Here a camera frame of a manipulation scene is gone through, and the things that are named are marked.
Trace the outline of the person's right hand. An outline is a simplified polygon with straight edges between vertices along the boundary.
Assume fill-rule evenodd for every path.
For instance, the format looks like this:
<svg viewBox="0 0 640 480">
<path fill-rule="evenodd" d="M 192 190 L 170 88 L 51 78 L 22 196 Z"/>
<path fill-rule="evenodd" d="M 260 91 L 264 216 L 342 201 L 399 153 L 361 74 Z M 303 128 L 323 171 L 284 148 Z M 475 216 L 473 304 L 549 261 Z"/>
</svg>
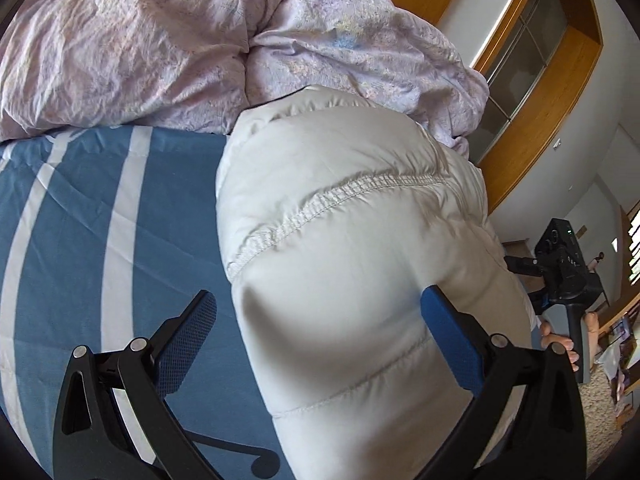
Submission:
<svg viewBox="0 0 640 480">
<path fill-rule="evenodd" d="M 585 322 L 587 329 L 587 341 L 588 341 L 588 356 L 582 359 L 582 362 L 589 367 L 593 367 L 594 359 L 598 351 L 598 339 L 599 339 L 599 318 L 596 312 L 587 312 L 582 318 Z M 572 363 L 574 372 L 579 370 L 577 364 L 580 353 L 574 350 L 575 344 L 567 336 L 558 335 L 552 332 L 551 325 L 547 321 L 540 322 L 540 345 L 545 349 L 550 344 L 560 344 L 568 352 L 568 357 Z"/>
</svg>

